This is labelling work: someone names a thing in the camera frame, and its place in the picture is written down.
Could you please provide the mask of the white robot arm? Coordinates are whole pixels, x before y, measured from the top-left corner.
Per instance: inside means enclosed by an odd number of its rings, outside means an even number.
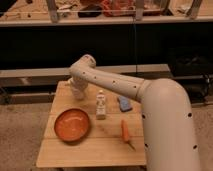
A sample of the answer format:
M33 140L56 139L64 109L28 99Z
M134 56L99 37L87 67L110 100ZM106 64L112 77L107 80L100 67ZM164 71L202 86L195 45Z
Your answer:
M147 171L201 171L191 103L179 83L104 72L90 55L69 72L79 90L92 83L141 104Z

